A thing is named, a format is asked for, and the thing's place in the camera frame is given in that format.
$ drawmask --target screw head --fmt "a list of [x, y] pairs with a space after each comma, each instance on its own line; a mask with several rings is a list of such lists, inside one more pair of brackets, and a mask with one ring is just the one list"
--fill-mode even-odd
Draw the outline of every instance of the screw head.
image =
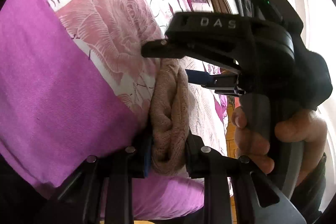
[[210, 153], [211, 148], [210, 148], [209, 146], [203, 146], [203, 147], [201, 148], [201, 151], [202, 151], [203, 153]]
[[240, 156], [239, 160], [244, 164], [248, 164], [250, 162], [250, 158], [248, 156]]
[[126, 153], [133, 153], [135, 152], [135, 148], [133, 146], [127, 146], [125, 148]]
[[94, 155], [90, 155], [86, 158], [86, 161], [90, 164], [94, 163], [97, 160], [97, 157]]

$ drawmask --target bed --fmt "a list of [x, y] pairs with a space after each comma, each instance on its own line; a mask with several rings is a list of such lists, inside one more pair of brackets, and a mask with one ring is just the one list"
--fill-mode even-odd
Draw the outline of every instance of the bed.
[[[141, 46], [164, 38], [173, 14], [190, 10], [187, 0], [7, 0], [0, 12], [0, 154], [49, 198], [88, 155], [130, 145], [146, 126], [160, 68], [158, 59], [141, 56]], [[192, 84], [189, 96], [191, 132], [226, 155], [226, 97]], [[185, 169], [151, 172], [133, 180], [134, 217], [194, 212], [203, 189]]]

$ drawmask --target beige towel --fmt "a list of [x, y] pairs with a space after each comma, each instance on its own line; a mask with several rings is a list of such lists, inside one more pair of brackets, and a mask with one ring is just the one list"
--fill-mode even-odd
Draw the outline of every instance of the beige towel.
[[188, 77], [178, 59], [162, 59], [150, 107], [154, 144], [152, 167], [174, 175], [185, 164], [189, 133]]

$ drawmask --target finger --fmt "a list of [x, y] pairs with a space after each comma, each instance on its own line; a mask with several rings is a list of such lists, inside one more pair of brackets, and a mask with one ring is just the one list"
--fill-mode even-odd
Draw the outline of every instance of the finger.
[[298, 185], [315, 169], [323, 155], [327, 124], [315, 111], [303, 109], [289, 120], [278, 123], [274, 132], [283, 142], [305, 141]]
[[269, 174], [274, 169], [274, 160], [272, 160], [270, 157], [254, 154], [245, 154], [238, 150], [237, 156], [239, 157], [242, 155], [248, 156], [265, 174]]
[[247, 125], [247, 120], [243, 109], [236, 107], [231, 116], [232, 123], [239, 128], [244, 128]]
[[269, 151], [269, 142], [248, 128], [236, 128], [235, 143], [243, 153], [266, 155]]
[[275, 135], [282, 142], [323, 142], [327, 135], [325, 121], [313, 110], [303, 109], [275, 126]]

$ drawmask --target gray handle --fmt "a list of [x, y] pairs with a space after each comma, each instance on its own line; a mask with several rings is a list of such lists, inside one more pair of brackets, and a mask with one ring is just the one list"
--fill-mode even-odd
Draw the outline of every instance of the gray handle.
[[271, 102], [267, 96], [254, 93], [241, 96], [240, 103], [247, 127], [270, 142], [268, 156], [274, 160], [274, 170], [268, 177], [290, 199], [301, 168], [304, 142], [280, 142], [274, 135], [274, 127], [300, 110], [300, 104], [289, 99]]

